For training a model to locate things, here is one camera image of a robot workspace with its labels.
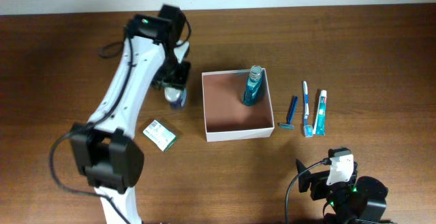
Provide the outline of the clear spray bottle dark liquid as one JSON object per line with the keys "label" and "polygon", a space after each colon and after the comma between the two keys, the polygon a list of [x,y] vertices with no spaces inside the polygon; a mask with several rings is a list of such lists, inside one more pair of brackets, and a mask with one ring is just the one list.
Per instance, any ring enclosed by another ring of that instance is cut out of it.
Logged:
{"label": "clear spray bottle dark liquid", "polygon": [[185,106],[187,99],[187,89],[176,89],[172,87],[166,87],[164,89],[164,95],[169,102],[170,107],[174,110],[180,110]]}

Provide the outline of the teal mouthwash bottle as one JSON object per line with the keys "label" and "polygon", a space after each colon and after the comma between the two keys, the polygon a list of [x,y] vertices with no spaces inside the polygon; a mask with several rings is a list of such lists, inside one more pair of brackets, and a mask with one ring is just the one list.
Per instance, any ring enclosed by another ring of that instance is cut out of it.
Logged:
{"label": "teal mouthwash bottle", "polygon": [[252,106],[257,101],[258,91],[262,84],[262,78],[263,69],[258,65],[252,66],[247,78],[245,92],[243,95],[243,103],[246,106]]}

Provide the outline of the blue disposable razor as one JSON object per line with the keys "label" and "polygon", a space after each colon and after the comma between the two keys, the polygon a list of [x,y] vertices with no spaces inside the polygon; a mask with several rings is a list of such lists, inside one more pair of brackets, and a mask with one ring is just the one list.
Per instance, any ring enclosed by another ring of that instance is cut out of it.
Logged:
{"label": "blue disposable razor", "polygon": [[280,128],[283,128],[283,129],[294,129],[292,121],[293,121],[293,117],[294,117],[294,114],[295,114],[295,111],[296,111],[297,104],[298,104],[298,97],[297,96],[293,96],[291,104],[290,104],[289,112],[287,114],[287,120],[286,120],[285,123],[279,123],[279,127]]}

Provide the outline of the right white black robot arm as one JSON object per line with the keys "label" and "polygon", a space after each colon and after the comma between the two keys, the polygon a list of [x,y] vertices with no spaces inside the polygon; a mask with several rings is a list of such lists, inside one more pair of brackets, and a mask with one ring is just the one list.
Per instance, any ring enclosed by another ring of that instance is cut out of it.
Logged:
{"label": "right white black robot arm", "polygon": [[325,205],[334,212],[324,213],[324,223],[379,223],[387,208],[388,188],[378,179],[370,176],[357,177],[358,164],[350,180],[328,185],[328,171],[311,173],[301,161],[296,160],[298,190],[310,191],[311,199],[324,199]]}

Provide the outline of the green white soap box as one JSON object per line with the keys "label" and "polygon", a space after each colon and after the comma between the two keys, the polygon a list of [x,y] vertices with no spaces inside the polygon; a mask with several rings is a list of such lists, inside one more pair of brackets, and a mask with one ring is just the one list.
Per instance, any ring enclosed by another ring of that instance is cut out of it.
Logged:
{"label": "green white soap box", "polygon": [[166,152],[177,141],[177,136],[156,120],[153,120],[142,132],[162,152]]}

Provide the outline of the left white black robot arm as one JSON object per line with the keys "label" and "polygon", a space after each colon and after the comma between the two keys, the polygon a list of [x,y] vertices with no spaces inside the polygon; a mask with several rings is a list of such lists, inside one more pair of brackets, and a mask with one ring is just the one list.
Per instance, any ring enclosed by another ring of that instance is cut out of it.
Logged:
{"label": "left white black robot arm", "polygon": [[134,142],[139,111],[149,88],[164,89],[182,107],[191,67],[189,22],[179,7],[163,5],[157,16],[135,15],[125,26],[122,57],[110,86],[84,125],[67,134],[78,171],[100,198],[107,223],[141,223],[135,185],[144,154]]}

